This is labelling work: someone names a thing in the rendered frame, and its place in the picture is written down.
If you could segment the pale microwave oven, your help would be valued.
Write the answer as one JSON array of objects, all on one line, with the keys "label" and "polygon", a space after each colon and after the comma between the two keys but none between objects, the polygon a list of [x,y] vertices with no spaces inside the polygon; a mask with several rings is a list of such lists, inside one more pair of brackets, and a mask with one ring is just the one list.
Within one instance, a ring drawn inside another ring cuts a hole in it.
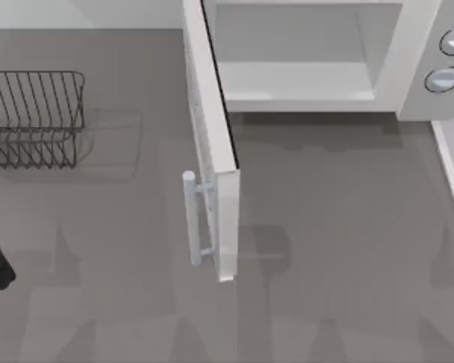
[{"label": "pale microwave oven", "polygon": [[429,92],[454,67],[439,42],[454,0],[215,0],[210,21],[231,112],[394,113],[450,119],[454,89]]}]

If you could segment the white microwave door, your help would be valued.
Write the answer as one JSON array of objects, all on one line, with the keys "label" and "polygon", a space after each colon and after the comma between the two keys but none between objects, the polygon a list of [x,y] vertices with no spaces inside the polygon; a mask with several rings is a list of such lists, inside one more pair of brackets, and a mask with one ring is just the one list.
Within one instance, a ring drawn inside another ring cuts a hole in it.
[{"label": "white microwave door", "polygon": [[227,282],[238,272],[241,170],[210,28],[215,5],[215,0],[182,0],[182,21],[188,105],[210,252],[218,281]]}]

